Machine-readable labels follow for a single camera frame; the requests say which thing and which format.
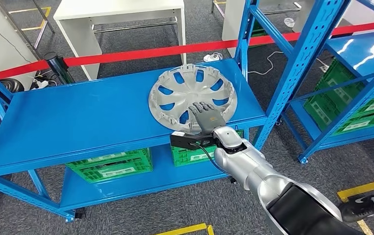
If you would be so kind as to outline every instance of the blue shelving unit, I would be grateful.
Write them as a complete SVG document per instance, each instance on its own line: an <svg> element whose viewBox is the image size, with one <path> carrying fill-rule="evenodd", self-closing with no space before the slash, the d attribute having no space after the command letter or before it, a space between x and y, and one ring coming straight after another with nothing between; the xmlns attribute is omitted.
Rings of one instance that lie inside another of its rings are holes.
<svg viewBox="0 0 374 235"><path fill-rule="evenodd" d="M245 130L259 126L254 140L261 148L292 90L315 59L348 1L316 1L295 47L292 47L257 8L245 3L236 58L201 63L218 69L236 89L238 105L228 125ZM247 84L247 50L258 20L288 56L288 64L263 111ZM148 94L158 76L168 69L111 77L11 94L0 84L0 191L73 221L75 209L151 192L225 177L211 163L175 167L169 146L172 130L160 125L148 109ZM33 146L35 140L57 140L56 146ZM153 171L90 184L66 168L59 203L53 202L35 169L72 161L151 148ZM1 177L28 171L38 193Z"/></svg>
<svg viewBox="0 0 374 235"><path fill-rule="evenodd" d="M371 4L370 1L366 0L360 2ZM303 164L307 163L309 156L318 150L374 138L374 127L336 136L332 135L353 113L374 98L374 33L330 39L324 47L357 78L327 89L293 98L287 102L289 105L287 108L290 108L294 112L311 140L311 143L307 144L302 139L297 129L287 117L287 109L284 109L281 115L282 119L288 124L298 143L303 148L303 152L299 155L299 161ZM295 94L298 92L302 81L303 79L299 82L298 88L294 92ZM305 100L312 95L327 92L358 81L363 81L366 87L325 130L321 131L311 116L305 111L303 107Z"/></svg>

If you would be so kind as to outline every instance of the black cable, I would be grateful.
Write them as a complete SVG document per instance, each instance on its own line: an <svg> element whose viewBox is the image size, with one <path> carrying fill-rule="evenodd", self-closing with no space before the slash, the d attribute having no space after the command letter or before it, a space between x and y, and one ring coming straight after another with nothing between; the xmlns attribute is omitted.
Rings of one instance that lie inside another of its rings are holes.
<svg viewBox="0 0 374 235"><path fill-rule="evenodd" d="M25 57L19 52L19 50L16 48L16 46L14 46L7 38L5 38L1 33L0 33L0 36L3 37L11 46L14 47L14 49L19 53L20 56L22 56L22 58L24 60L26 60L28 63L31 63L31 61L25 59Z"/></svg>
<svg viewBox="0 0 374 235"><path fill-rule="evenodd" d="M211 163L221 172L223 172L224 174L227 174L229 175L225 170L221 169L215 162L214 160L211 158L210 154L208 154L207 150L205 150L205 148L203 148L201 145L197 144L197 143L190 143L190 144L193 144L195 146L198 146L200 149L202 149L204 151L204 153L207 155L207 157L210 159Z"/></svg>

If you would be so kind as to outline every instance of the wheel cover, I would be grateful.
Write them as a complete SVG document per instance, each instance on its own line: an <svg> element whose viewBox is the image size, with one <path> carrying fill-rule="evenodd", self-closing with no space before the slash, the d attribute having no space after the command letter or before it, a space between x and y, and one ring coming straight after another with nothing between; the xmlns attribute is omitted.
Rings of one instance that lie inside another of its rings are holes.
<svg viewBox="0 0 374 235"><path fill-rule="evenodd" d="M188 64L163 72L148 103L153 117L165 127L197 133L201 129L188 107L202 101L219 109L228 121L236 111L237 94L217 69Z"/></svg>

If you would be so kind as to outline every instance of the robot finger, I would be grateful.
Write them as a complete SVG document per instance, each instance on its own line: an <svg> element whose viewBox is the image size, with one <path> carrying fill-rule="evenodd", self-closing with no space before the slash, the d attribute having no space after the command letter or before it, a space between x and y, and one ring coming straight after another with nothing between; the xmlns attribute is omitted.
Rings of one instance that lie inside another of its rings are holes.
<svg viewBox="0 0 374 235"><path fill-rule="evenodd" d="M208 104L204 103L204 102L200 102L200 104L202 105L202 108L205 110L205 111L208 111L209 107L208 107Z"/></svg>
<svg viewBox="0 0 374 235"><path fill-rule="evenodd" d="M194 102L193 105L197 108L197 110L198 110L200 113L202 113L202 106L201 106L199 103Z"/></svg>
<svg viewBox="0 0 374 235"><path fill-rule="evenodd" d="M208 107L211 109L211 110L214 110L214 106L212 104L207 104Z"/></svg>
<svg viewBox="0 0 374 235"><path fill-rule="evenodd" d="M195 115L197 114L197 109L195 109L193 106L189 106L188 109Z"/></svg>

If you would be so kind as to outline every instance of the electrical cable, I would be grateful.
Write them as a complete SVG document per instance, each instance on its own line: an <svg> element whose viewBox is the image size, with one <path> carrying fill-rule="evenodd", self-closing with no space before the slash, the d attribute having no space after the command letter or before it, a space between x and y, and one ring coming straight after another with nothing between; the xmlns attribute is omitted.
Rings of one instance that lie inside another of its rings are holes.
<svg viewBox="0 0 374 235"><path fill-rule="evenodd" d="M269 61L269 63L271 64L271 68L268 69L266 72L258 72L258 71L250 71L248 73L257 73L259 75L266 75L267 73L269 73L272 69L274 69L274 64L272 62L272 60L270 60L269 58L271 56L273 56L275 53L283 53L282 51L274 51L272 54L270 54L266 59ZM326 68L328 68L329 66L326 65L322 60L316 58L322 65L324 65Z"/></svg>
<svg viewBox="0 0 374 235"><path fill-rule="evenodd" d="M230 175L229 173L227 173L225 170L221 169L217 163L211 158L210 154L208 154L207 150L205 150L204 147L202 147L201 145L197 144L197 143L190 143L190 144L193 144L195 146L198 146L199 148L201 148L204 153L207 155L207 157L210 159L211 163L221 172L223 172L224 174L227 174L227 175Z"/></svg>
<svg viewBox="0 0 374 235"><path fill-rule="evenodd" d="M11 46L13 46L13 48L19 53L20 56L22 56L22 58L27 61L28 63L31 63L31 61L27 60L20 52L19 50L16 48L16 46L14 46L7 38L5 38L1 33L0 33L0 36L3 37Z"/></svg>
<svg viewBox="0 0 374 235"><path fill-rule="evenodd" d="M266 75L267 73L269 73L271 70L274 69L274 64L272 63L272 60L270 60L269 58L270 58L271 56L273 56L274 54L276 54L276 53L283 53L283 52L282 52L282 51L274 51L272 54L270 54L270 56L268 56L268 57L266 58L266 59L269 61L269 63L271 64L271 68L268 69L266 72L250 71L250 72L248 72L248 73L257 73L257 74L259 74L259 75Z"/></svg>

